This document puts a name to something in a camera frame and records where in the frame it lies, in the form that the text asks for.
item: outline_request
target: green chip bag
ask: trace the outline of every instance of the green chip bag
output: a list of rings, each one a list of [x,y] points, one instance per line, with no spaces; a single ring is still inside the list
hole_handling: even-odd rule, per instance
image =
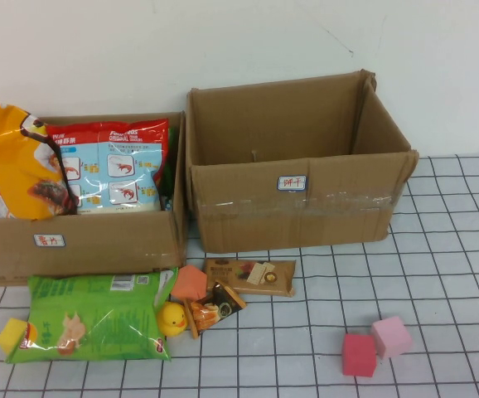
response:
[[[6,362],[169,360],[155,314],[176,279],[177,269],[145,275],[31,277],[27,330]]]

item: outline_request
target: yellow sponge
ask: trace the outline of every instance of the yellow sponge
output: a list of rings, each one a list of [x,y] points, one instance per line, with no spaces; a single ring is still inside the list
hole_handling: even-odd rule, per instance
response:
[[[0,348],[8,355],[24,337],[27,322],[9,318],[4,329],[0,332]]]

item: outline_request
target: open cardboard box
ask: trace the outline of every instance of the open cardboard box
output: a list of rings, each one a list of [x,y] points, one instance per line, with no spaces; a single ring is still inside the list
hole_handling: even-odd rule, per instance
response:
[[[42,118],[48,124],[168,118],[179,129],[172,211],[0,219],[0,286],[25,284],[33,274],[145,273],[183,266],[186,258],[184,114],[124,114]],[[52,245],[38,245],[43,235]]]
[[[419,159],[366,70],[197,90],[186,183],[206,251],[382,240]]]

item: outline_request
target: brown snack package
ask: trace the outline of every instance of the brown snack package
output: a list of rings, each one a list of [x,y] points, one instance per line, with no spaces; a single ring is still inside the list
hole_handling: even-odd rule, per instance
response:
[[[216,280],[212,292],[206,297],[197,301],[184,299],[183,303],[193,338],[198,338],[203,331],[221,319],[247,307],[247,303],[220,280]]]
[[[206,288],[210,290],[217,279],[238,293],[267,294],[292,297],[296,261],[258,261],[207,259]]]

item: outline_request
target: white wall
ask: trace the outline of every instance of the white wall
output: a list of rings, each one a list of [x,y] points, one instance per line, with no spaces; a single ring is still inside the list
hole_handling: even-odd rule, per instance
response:
[[[361,68],[422,154],[479,151],[479,0],[0,0],[0,102],[37,115]]]

